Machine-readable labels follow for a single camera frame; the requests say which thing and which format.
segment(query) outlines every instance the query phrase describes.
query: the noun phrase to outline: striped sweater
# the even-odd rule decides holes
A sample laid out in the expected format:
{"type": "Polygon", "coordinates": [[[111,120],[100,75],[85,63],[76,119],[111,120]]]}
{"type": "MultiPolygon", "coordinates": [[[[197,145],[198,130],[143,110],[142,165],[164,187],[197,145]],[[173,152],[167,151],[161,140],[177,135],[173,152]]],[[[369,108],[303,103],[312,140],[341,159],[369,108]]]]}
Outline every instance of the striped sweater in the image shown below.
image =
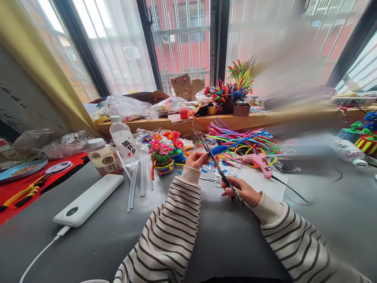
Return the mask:
{"type": "MultiPolygon", "coordinates": [[[[119,266],[114,283],[183,281],[199,227],[199,177],[200,171],[187,166],[181,176],[175,177],[166,202],[149,217],[139,241],[119,266]]],[[[289,205],[263,194],[259,205],[251,210],[293,282],[370,283],[333,256],[320,232],[289,205]]]]}

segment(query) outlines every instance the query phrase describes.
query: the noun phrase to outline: small scissors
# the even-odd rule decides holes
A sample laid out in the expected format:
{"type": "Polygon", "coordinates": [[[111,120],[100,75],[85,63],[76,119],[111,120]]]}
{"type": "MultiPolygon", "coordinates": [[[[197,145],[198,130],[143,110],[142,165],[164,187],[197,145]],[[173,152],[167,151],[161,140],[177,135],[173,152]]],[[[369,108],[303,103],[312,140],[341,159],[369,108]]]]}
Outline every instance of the small scissors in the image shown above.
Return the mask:
{"type": "Polygon", "coordinates": [[[213,179],[206,179],[206,178],[202,178],[200,177],[202,180],[206,180],[206,181],[210,181],[210,182],[214,182],[215,183],[215,187],[221,187],[221,177],[220,176],[216,176],[215,177],[215,180],[213,179]]]}

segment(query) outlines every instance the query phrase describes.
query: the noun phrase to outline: white power bank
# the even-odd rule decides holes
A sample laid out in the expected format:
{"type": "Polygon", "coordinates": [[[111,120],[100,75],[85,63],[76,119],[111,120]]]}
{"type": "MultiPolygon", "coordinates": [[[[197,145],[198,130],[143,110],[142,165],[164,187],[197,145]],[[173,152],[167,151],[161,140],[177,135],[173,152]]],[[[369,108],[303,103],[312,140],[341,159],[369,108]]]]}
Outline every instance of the white power bank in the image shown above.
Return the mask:
{"type": "Polygon", "coordinates": [[[65,226],[79,227],[123,182],[122,175],[107,174],[87,189],[81,196],[59,212],[54,222],[65,226]]]}

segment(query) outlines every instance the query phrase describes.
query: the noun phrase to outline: hand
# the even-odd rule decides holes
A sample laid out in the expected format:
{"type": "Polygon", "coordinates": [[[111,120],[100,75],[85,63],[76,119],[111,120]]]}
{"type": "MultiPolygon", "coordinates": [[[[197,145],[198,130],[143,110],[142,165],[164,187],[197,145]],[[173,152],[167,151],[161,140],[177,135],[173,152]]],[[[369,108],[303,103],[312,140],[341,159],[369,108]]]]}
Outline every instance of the hand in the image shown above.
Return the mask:
{"type": "Polygon", "coordinates": [[[186,158],[186,166],[199,170],[203,164],[209,164],[208,153],[194,151],[186,158]]]}
{"type": "MultiPolygon", "coordinates": [[[[262,192],[257,193],[248,183],[243,179],[228,176],[228,180],[234,186],[234,188],[240,193],[244,202],[246,202],[250,207],[256,207],[260,200],[262,199],[262,192]]],[[[226,195],[231,197],[236,197],[236,193],[228,187],[225,187],[224,181],[221,182],[221,187],[225,190],[221,195],[225,197],[226,195]]]]}

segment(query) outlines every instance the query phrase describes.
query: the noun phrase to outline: hot glue gun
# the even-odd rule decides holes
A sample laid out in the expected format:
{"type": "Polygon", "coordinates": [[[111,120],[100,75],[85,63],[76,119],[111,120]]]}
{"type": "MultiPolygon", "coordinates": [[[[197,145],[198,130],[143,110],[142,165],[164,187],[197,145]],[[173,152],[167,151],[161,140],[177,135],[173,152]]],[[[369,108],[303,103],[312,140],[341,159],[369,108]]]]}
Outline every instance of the hot glue gun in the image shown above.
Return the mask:
{"type": "Polygon", "coordinates": [[[266,165],[266,156],[264,154],[253,153],[253,154],[248,154],[248,155],[241,155],[239,157],[239,160],[243,162],[252,162],[258,165],[261,168],[263,175],[266,179],[270,179],[272,177],[272,172],[266,165]]]}

